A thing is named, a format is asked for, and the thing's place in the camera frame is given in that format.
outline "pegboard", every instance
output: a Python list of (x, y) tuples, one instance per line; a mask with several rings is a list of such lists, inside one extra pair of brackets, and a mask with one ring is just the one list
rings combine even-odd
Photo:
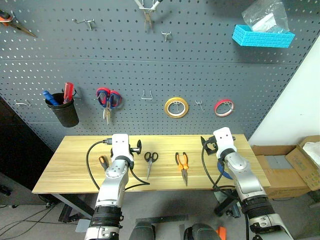
[[(151, 15), (154, 32), (145, 32), (134, 0), (3, 1), (1, 9), (13, 10), (38, 38), (0, 26), (0, 95), (52, 149), (65, 135), (208, 134), (224, 126), (249, 138), (320, 29), (318, 1), (288, 0), (289, 28), (296, 34), (291, 46), (241, 47), (232, 34), (252, 2), (164, 0)], [(93, 31), (72, 21), (83, 18), (95, 20)], [(172, 33), (167, 42), (161, 31)], [(61, 92), (67, 81), (77, 90), (80, 122), (73, 128), (59, 123), (42, 96), (43, 90)], [(98, 87), (123, 97), (110, 125), (95, 99)], [(143, 90), (152, 90), (153, 100), (142, 100)], [(163, 110), (175, 96), (190, 106), (180, 119)], [(235, 102), (235, 111), (219, 118), (213, 107), (225, 98)], [(31, 107), (17, 107), (15, 99)]]

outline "red tape roll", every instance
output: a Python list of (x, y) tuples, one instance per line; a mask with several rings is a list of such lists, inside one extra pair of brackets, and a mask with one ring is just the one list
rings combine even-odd
[[(220, 105), (222, 104), (227, 104), (230, 106), (230, 110), (224, 112), (224, 113), (217, 113), (217, 109)], [(231, 101), (230, 99), (223, 99), (223, 100), (220, 100), (216, 103), (216, 105), (214, 106), (214, 113), (215, 115), (217, 115), (218, 117), (226, 117), (228, 115), (230, 115), (235, 109), (235, 104), (233, 101)]]

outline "cardboard box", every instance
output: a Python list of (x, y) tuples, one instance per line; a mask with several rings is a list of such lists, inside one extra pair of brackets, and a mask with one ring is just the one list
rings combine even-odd
[(252, 150), (258, 159), (270, 187), (264, 190), (271, 199), (299, 197), (310, 191), (308, 185), (294, 168), (272, 169), (265, 156), (286, 155), (296, 148), (295, 145), (256, 146)]
[(306, 142), (318, 141), (320, 141), (320, 135), (308, 136), (285, 156), (312, 191), (320, 189), (320, 168), (303, 150), (303, 146)]

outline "white wall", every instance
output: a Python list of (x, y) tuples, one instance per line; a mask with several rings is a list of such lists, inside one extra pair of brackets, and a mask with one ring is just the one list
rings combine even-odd
[(320, 135), (320, 37), (249, 143), (291, 145), (308, 135)]

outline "orange pliers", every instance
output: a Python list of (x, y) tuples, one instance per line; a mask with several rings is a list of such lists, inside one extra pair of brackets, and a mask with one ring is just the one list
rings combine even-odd
[(10, 15), (7, 12), (1, 11), (0, 10), (0, 23), (2, 23), (4, 26), (8, 27), (13, 27), (15, 29), (18, 29), (28, 35), (31, 35), (32, 37), (36, 38), (37, 36), (34, 35), (32, 32), (30, 32), (28, 29), (26, 29), (25, 27), (23, 27), (21, 24), (17, 23), (17, 21), (13, 21), (15, 18), (14, 12), (11, 11)]
[(182, 178), (184, 180), (185, 185), (188, 186), (187, 170), (189, 166), (188, 166), (188, 157), (185, 152), (183, 152), (183, 157), (184, 157), (184, 164), (182, 164), (179, 160), (179, 153), (178, 152), (175, 153), (175, 162), (178, 165), (178, 169), (181, 171)]

